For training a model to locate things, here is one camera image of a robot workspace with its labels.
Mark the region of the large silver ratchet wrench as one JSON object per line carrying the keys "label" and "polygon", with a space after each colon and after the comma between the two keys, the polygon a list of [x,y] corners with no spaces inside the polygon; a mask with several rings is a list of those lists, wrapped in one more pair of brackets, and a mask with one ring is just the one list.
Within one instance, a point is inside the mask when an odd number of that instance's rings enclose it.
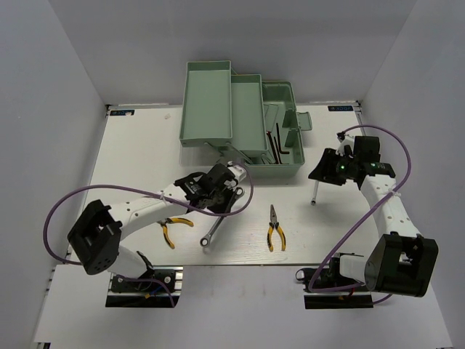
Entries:
{"label": "large silver ratchet wrench", "polygon": [[[244,189],[241,187],[236,188],[234,193],[231,195],[230,200],[227,202],[227,205],[225,206],[225,212],[230,213],[231,209],[233,207],[233,204],[240,199],[244,195]],[[222,221],[224,220],[225,217],[218,217],[214,224],[211,226],[209,229],[208,233],[202,237],[200,240],[200,245],[205,248],[208,247],[211,243],[211,240],[216,233],[218,227],[221,225]]]}

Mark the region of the small silver wrench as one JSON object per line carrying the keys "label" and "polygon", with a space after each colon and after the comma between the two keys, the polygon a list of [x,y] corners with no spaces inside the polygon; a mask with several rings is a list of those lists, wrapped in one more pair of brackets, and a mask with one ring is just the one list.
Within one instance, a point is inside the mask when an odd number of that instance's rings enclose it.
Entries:
{"label": "small silver wrench", "polygon": [[311,201],[310,201],[312,206],[315,206],[316,203],[317,203],[317,195],[318,195],[319,184],[320,184],[320,182],[317,181],[317,180],[314,183],[314,187],[313,187],[313,191],[312,191],[312,198],[311,198]]}

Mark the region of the short dark red hex key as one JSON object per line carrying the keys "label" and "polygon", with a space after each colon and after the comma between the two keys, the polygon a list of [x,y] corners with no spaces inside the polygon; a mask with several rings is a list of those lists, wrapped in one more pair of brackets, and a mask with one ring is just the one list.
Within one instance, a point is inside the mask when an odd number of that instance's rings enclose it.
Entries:
{"label": "short dark red hex key", "polygon": [[281,145],[281,140],[280,140],[280,127],[279,127],[279,123],[275,123],[276,125],[276,137],[277,137],[277,144],[278,144],[278,151],[279,151],[279,154],[282,154],[282,155],[287,155],[289,154],[290,152],[289,151],[285,151],[283,150],[282,148],[282,145]]}

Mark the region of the long dark red hex key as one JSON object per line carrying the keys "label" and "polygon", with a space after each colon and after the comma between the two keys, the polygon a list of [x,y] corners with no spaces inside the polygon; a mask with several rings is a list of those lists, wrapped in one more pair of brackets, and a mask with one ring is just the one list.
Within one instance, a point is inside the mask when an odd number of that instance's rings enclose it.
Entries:
{"label": "long dark red hex key", "polygon": [[275,164],[279,164],[280,162],[279,162],[279,158],[278,158],[278,155],[277,155],[277,151],[276,151],[276,148],[275,148],[275,144],[274,144],[274,141],[273,141],[272,134],[269,131],[266,131],[266,134],[267,134],[267,138],[269,140],[269,143],[270,143],[270,146],[271,146],[271,149],[272,149],[272,154],[273,154],[273,157],[274,157],[274,160],[275,160]]}

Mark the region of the green toolbox with clear lid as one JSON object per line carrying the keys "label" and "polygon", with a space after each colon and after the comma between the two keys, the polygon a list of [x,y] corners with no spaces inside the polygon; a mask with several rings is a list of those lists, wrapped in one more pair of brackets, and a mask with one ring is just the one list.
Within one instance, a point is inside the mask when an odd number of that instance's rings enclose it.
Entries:
{"label": "green toolbox with clear lid", "polygon": [[[287,155],[275,164],[266,131]],[[239,74],[229,60],[188,62],[179,141],[184,148],[209,147],[240,158],[256,178],[293,177],[304,165],[303,132],[312,130],[308,112],[299,112],[290,81]]]}

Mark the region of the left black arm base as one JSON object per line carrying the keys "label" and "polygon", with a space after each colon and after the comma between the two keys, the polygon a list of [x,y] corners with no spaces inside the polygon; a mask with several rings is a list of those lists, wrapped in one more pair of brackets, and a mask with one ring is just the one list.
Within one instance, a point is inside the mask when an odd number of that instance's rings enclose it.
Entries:
{"label": "left black arm base", "polygon": [[158,280],[133,282],[112,275],[106,297],[106,308],[174,308],[182,291],[183,267],[155,269],[150,278]]}

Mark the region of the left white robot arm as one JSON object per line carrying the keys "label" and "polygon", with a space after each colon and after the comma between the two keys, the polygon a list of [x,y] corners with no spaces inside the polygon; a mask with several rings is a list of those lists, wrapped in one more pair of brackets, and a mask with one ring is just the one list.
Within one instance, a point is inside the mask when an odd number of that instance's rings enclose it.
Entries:
{"label": "left white robot arm", "polygon": [[245,176],[240,166],[217,164],[207,173],[195,172],[175,180],[153,195],[120,204],[95,200],[78,217],[68,241],[87,274],[107,270],[145,290],[153,283],[153,266],[143,253],[121,246],[121,241],[149,225],[191,211],[226,213],[235,188]]}

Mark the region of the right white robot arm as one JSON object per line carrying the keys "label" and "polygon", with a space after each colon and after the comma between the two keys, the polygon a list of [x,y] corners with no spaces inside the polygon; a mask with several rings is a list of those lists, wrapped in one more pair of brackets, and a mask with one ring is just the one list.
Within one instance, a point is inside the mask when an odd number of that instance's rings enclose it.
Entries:
{"label": "right white robot arm", "polygon": [[378,137],[339,133],[339,147],[326,148],[309,178],[332,185],[353,181],[374,212],[379,241],[368,256],[337,252],[315,285],[346,289],[362,284],[372,292],[423,297],[439,252],[436,241],[425,238],[403,206],[395,171],[381,162]]}

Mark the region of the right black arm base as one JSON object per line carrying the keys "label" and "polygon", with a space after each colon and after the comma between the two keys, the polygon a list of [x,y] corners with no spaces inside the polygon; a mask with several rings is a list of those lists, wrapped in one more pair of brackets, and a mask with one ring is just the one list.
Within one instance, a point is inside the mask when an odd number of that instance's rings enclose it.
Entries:
{"label": "right black arm base", "polygon": [[304,286],[304,308],[306,310],[349,310],[373,308],[373,298],[365,286],[353,287],[357,282],[330,272],[324,268],[310,286],[315,268],[301,268],[296,282]]}

